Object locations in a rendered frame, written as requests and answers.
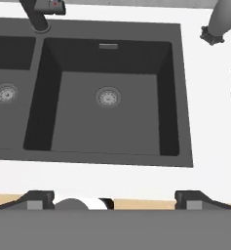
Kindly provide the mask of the white and black round object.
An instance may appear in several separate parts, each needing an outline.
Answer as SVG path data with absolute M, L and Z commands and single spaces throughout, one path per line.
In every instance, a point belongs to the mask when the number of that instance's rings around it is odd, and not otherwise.
M 54 201 L 56 210 L 113 210 L 114 201 L 104 197 L 64 197 Z

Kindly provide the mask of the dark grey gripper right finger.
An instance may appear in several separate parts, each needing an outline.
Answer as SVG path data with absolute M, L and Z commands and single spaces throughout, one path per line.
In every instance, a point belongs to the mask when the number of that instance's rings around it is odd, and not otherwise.
M 200 190 L 177 190 L 174 198 L 175 210 L 231 210 L 231 205 L 212 200 Z

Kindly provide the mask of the grey bottle with black base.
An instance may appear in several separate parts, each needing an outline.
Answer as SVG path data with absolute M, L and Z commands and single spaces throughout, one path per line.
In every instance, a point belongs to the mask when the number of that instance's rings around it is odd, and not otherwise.
M 231 29 L 231 0 L 218 0 L 212 10 L 209 24 L 201 29 L 200 38 L 211 46 L 223 43 L 223 35 Z

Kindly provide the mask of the dark grey double sink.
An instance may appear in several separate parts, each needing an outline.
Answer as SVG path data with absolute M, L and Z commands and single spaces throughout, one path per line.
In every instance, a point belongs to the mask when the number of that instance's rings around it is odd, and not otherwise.
M 193 165 L 177 23 L 0 18 L 0 160 Z

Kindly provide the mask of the dark grey sink faucet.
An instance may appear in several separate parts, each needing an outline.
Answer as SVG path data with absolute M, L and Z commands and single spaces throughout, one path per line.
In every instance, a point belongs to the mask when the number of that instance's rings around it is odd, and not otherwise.
M 46 33 L 50 30 L 50 24 L 46 20 L 46 15 L 66 14 L 64 0 L 19 0 L 31 26 L 37 33 Z

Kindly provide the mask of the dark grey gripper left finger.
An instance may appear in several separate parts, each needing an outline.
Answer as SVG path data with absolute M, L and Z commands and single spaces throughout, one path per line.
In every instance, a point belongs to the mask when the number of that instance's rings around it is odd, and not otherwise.
M 54 210 L 55 193 L 52 190 L 30 190 L 19 199 L 0 205 L 0 210 Z

